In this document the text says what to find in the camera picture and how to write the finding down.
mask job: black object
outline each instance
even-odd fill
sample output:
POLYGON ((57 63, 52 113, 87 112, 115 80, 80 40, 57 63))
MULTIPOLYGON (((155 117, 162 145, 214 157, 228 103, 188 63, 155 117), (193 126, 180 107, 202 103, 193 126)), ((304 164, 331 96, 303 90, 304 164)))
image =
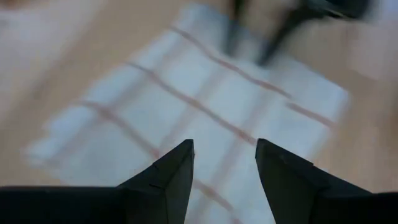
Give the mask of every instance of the black object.
MULTIPOLYGON (((228 55, 233 55, 238 32, 237 24, 241 21, 244 8, 249 1, 229 0, 232 20, 229 23, 224 49, 228 55)), ((286 37, 303 23, 324 17, 359 20, 365 15, 369 6, 370 0, 300 0, 298 7, 287 13, 285 21, 269 43, 264 43, 257 63, 267 65, 286 37)))
POLYGON ((193 157, 185 140, 117 187, 3 187, 0 223, 184 223, 193 157))
POLYGON ((398 223, 397 193, 372 194, 265 139, 256 161, 276 224, 398 223))

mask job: chair leg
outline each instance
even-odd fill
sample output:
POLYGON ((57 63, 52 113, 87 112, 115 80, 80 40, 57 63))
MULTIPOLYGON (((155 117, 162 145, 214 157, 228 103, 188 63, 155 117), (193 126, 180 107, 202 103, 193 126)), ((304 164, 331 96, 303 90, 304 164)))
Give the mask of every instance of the chair leg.
POLYGON ((233 56, 238 41, 239 23, 242 14, 249 0, 229 0, 231 20, 226 31, 224 51, 227 55, 233 56))
POLYGON ((257 61, 257 64, 266 66, 271 61, 276 51, 288 35, 290 35, 304 22, 312 19, 320 19, 322 17, 322 14, 317 11, 313 11, 306 5, 301 5, 299 8, 291 11, 287 15, 284 23, 282 23, 282 26, 279 28, 276 35, 271 38, 271 41, 265 42, 263 44, 263 53, 257 61))

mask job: checkered rug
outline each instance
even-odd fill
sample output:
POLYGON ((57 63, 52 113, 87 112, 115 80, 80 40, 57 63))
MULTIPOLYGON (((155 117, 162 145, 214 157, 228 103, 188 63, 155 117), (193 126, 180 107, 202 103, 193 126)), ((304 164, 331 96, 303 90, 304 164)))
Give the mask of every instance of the checkered rug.
POLYGON ((284 53, 257 67, 261 39, 245 30, 238 57, 228 58, 219 51, 226 23, 209 7, 188 5, 45 124, 49 135, 27 149, 31 164, 69 185, 118 185, 192 138, 187 223, 273 223, 256 139, 311 160, 348 94, 284 53))

